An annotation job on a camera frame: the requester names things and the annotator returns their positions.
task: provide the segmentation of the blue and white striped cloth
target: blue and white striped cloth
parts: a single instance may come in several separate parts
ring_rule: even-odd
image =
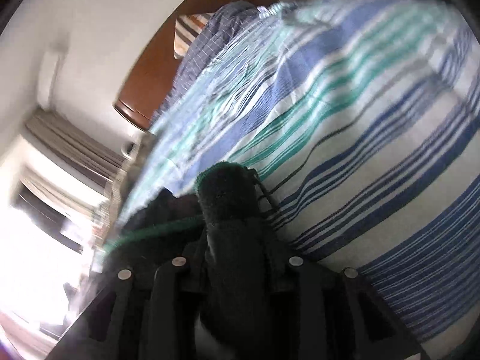
[[[480,307],[480,46],[430,0],[262,13],[152,126],[118,226],[221,160],[255,168],[277,235],[359,269],[433,358]]]

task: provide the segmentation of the dark cloth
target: dark cloth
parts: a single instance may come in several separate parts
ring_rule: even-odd
[[[236,1],[224,5],[212,15],[183,57],[173,79],[172,89],[166,95],[159,109],[154,112],[150,125],[190,89],[210,61],[236,35],[247,28],[258,17],[258,14],[258,9],[251,3]]]

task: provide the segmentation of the headboard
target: headboard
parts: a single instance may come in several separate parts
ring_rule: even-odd
[[[114,108],[136,127],[147,130],[150,117],[165,99],[181,60],[173,57],[175,21],[179,15],[215,12],[238,0],[184,0],[160,27],[128,75]],[[278,0],[244,0],[271,5]]]

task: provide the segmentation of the screw head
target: screw head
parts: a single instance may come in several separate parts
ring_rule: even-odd
[[[301,266],[303,264],[303,258],[299,256],[293,256],[289,258],[291,266]]]
[[[355,279],[359,275],[357,270],[353,268],[345,268],[345,271],[343,271],[343,274],[349,279]]]
[[[175,257],[173,260],[172,260],[172,264],[174,266],[184,266],[187,262],[187,259],[185,257]]]
[[[119,273],[118,273],[118,278],[120,280],[127,280],[127,279],[130,279],[131,278],[131,270],[130,269],[122,269]]]

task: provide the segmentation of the striped pillow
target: striped pillow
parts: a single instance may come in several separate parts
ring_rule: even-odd
[[[173,55],[181,59],[187,54],[188,48],[207,24],[213,13],[200,15],[183,15],[175,22],[175,39],[173,41]]]

